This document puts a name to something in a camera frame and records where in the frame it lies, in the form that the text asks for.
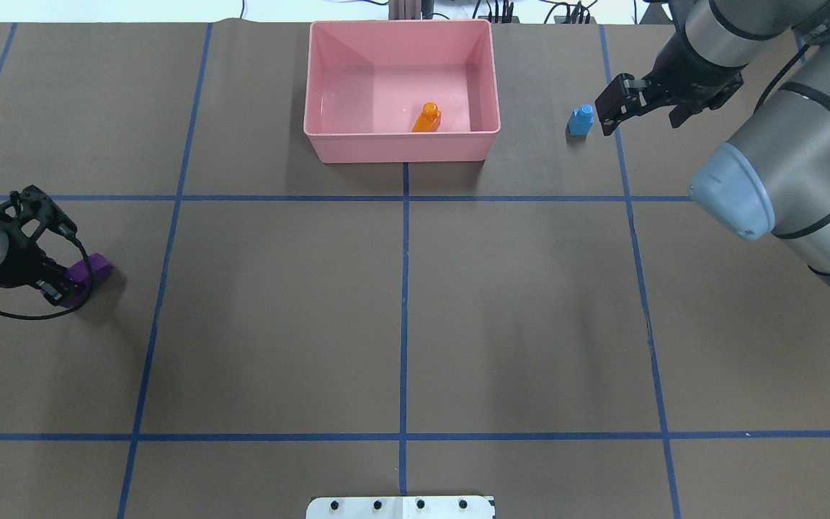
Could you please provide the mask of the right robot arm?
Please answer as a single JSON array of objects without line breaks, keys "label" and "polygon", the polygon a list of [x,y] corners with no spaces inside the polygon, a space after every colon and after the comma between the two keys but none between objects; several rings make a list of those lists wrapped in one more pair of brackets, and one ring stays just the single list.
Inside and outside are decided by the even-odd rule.
[{"label": "right robot arm", "polygon": [[747,121],[689,183],[692,200],[742,239],[771,234],[830,287],[830,1],[672,1],[675,33],[652,70],[619,74],[596,99],[606,136],[669,107],[673,128],[724,105],[742,71],[791,30],[803,47]]}]

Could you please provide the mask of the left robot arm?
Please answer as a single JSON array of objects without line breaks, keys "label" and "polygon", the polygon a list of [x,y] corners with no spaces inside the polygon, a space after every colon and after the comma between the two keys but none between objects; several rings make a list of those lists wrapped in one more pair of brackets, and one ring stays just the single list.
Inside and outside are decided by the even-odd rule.
[{"label": "left robot arm", "polygon": [[[82,280],[72,279],[67,268],[37,245],[46,231],[63,237],[79,250],[85,273]],[[50,321],[83,308],[97,286],[92,260],[78,238],[78,226],[59,208],[46,209],[42,203],[27,208],[19,203],[0,205],[0,288],[24,286],[42,292],[50,305],[69,303],[69,307],[44,315],[0,310],[0,316],[13,321]]]}]

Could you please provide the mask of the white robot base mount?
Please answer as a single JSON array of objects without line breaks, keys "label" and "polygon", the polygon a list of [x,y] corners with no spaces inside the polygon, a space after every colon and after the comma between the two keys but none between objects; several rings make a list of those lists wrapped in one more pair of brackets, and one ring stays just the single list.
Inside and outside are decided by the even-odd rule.
[{"label": "white robot base mount", "polygon": [[323,497],[306,518],[495,518],[493,497],[481,495]]}]

